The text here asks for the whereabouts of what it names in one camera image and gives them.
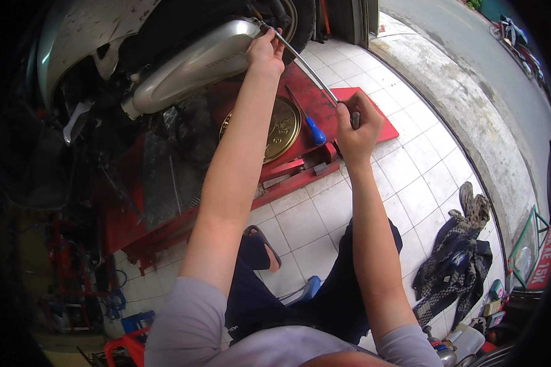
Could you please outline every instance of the silver exhaust shield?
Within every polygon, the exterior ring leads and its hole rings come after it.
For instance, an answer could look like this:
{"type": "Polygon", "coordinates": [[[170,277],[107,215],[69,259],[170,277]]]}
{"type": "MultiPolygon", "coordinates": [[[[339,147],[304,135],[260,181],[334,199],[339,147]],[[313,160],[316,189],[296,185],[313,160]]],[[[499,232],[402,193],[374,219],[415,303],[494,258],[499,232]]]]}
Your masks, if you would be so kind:
{"type": "Polygon", "coordinates": [[[202,37],[160,66],[124,99],[121,106],[133,120],[182,100],[187,93],[247,69],[245,53],[259,34],[257,20],[231,20],[202,37]]]}

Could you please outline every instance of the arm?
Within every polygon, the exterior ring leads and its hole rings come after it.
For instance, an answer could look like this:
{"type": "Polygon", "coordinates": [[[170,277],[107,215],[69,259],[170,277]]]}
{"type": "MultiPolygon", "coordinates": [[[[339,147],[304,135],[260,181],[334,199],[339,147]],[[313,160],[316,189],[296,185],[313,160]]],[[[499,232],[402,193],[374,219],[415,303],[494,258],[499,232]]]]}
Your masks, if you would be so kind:
{"type": "Polygon", "coordinates": [[[284,45],[269,30],[247,50],[249,70],[233,115],[206,173],[200,210],[180,276],[197,278],[224,296],[233,280],[243,226],[263,165],[284,45]]]}
{"type": "Polygon", "coordinates": [[[378,342],[398,327],[418,323],[404,293],[400,259],[369,164],[384,120],[363,92],[342,102],[337,107],[337,139],[353,187],[353,265],[378,342]],[[361,114],[357,130],[351,127],[347,107],[361,114]]]}

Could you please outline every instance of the road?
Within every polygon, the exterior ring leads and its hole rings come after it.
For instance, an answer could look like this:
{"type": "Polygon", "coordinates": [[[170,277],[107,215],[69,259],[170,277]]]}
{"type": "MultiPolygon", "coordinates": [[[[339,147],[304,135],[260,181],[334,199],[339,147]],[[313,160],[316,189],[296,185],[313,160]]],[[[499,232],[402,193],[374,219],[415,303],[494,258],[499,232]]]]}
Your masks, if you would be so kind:
{"type": "Polygon", "coordinates": [[[380,0],[380,10],[433,42],[480,84],[510,128],[529,168],[539,210],[548,218],[551,108],[538,85],[492,38],[487,20],[456,0],[380,0]]]}

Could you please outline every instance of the gold medallion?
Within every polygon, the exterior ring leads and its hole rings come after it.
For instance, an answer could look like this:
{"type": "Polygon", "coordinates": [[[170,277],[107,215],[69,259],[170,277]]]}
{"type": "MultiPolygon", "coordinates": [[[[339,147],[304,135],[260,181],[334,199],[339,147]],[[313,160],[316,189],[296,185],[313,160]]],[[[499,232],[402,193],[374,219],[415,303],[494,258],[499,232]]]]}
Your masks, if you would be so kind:
{"type": "MultiPolygon", "coordinates": [[[[231,119],[231,111],[220,127],[219,140],[227,129],[228,121],[231,119]]],[[[289,99],[283,96],[276,96],[272,121],[265,143],[265,154],[263,163],[268,163],[284,154],[296,141],[300,133],[302,123],[298,107],[289,99]]]]}

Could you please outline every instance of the red sign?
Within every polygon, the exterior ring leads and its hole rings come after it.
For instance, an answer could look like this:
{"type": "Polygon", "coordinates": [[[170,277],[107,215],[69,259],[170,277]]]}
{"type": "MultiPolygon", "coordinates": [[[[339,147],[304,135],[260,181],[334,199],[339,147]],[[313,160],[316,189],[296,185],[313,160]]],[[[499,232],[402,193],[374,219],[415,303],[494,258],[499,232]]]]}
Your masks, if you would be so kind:
{"type": "Polygon", "coordinates": [[[535,271],[527,283],[528,291],[542,291],[545,289],[549,274],[551,273],[551,226],[547,232],[547,238],[541,251],[541,257],[536,264],[535,271]]]}

